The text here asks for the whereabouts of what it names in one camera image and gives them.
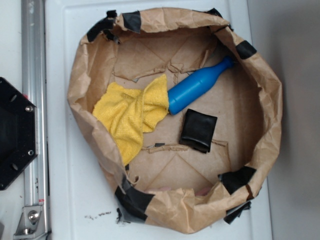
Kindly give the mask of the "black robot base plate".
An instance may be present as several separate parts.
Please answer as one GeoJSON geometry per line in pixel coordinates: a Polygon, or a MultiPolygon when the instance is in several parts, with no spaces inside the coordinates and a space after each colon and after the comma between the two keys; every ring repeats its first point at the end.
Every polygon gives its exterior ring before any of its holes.
{"type": "Polygon", "coordinates": [[[6,190],[38,155],[36,110],[20,91],[0,78],[0,189],[6,190]]]}

